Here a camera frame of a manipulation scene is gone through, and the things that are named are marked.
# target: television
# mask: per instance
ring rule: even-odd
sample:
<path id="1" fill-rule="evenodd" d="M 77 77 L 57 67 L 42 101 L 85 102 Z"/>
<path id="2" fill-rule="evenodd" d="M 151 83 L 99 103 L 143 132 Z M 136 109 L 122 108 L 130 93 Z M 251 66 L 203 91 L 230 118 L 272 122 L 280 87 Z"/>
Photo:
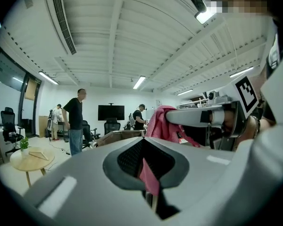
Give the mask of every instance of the television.
<path id="1" fill-rule="evenodd" d="M 116 118 L 119 121 L 125 119 L 124 105 L 99 105 L 98 120 L 106 121 L 107 118 Z"/>

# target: wooden panel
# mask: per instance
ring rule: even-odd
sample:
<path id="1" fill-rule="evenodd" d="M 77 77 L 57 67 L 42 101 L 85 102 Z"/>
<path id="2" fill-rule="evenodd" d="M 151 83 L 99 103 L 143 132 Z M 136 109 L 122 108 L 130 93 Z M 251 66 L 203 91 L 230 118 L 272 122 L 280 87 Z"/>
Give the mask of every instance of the wooden panel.
<path id="1" fill-rule="evenodd" d="M 27 87 L 26 87 L 26 92 L 24 95 L 25 99 L 34 100 L 34 94 L 36 92 L 37 85 L 38 85 L 37 82 L 29 78 Z"/>
<path id="2" fill-rule="evenodd" d="M 39 116 L 39 137 L 45 137 L 45 129 L 47 128 L 48 116 Z"/>

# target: round wooden table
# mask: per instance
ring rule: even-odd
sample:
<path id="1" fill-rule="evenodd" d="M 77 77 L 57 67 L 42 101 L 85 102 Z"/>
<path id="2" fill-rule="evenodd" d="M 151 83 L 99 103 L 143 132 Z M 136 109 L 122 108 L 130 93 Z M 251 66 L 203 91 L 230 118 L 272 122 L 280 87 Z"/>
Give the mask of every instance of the round wooden table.
<path id="1" fill-rule="evenodd" d="M 29 153 L 33 153 L 34 155 L 28 154 L 27 156 L 22 157 L 21 150 L 18 150 L 10 156 L 10 163 L 14 168 L 26 172 L 26 179 L 28 185 L 31 187 L 28 172 L 41 170 L 42 174 L 45 175 L 46 171 L 44 168 L 52 163 L 55 155 L 49 148 L 29 147 L 28 150 Z M 43 153 L 48 158 L 48 160 L 43 159 L 41 153 Z"/>

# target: black office chair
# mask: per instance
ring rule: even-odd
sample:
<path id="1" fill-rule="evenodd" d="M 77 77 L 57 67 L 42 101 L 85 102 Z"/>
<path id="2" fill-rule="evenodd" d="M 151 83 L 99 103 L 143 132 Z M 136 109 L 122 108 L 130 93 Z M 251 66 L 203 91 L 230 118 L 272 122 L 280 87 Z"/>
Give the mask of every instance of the black office chair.
<path id="1" fill-rule="evenodd" d="M 90 125 L 87 121 L 83 121 L 83 134 L 84 134 L 84 140 L 83 140 L 83 149 L 86 147 L 90 147 L 90 142 L 94 141 L 95 139 L 99 139 L 100 134 L 93 134 L 90 130 Z"/>
<path id="2" fill-rule="evenodd" d="M 120 128 L 121 128 L 121 123 L 118 123 L 116 118 L 107 118 L 104 124 L 105 135 L 111 131 L 119 130 Z"/>
<path id="3" fill-rule="evenodd" d="M 96 133 L 97 128 L 94 128 L 93 131 L 94 133 L 91 132 L 91 134 L 93 135 L 94 139 L 99 139 L 100 138 L 100 133 Z"/>
<path id="4" fill-rule="evenodd" d="M 23 128 L 18 127 L 19 134 L 16 133 L 15 113 L 12 108 L 5 107 L 5 110 L 1 111 L 1 119 L 2 119 L 2 124 L 3 124 L 4 141 L 15 143 L 15 147 L 13 149 L 11 149 L 8 152 L 5 152 L 5 156 L 7 156 L 8 153 L 13 153 L 13 152 L 16 152 L 17 150 L 20 150 L 20 148 L 16 148 L 16 146 L 17 146 L 17 142 L 23 138 L 23 136 L 21 135 L 21 130 Z"/>

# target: white pot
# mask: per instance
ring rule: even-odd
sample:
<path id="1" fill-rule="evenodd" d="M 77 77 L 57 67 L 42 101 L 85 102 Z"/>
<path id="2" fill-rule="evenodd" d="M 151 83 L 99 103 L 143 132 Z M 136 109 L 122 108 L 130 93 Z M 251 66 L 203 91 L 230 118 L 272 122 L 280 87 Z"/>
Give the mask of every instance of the white pot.
<path id="1" fill-rule="evenodd" d="M 28 148 L 27 149 L 21 149 L 22 157 L 28 156 L 28 153 L 29 153 Z"/>

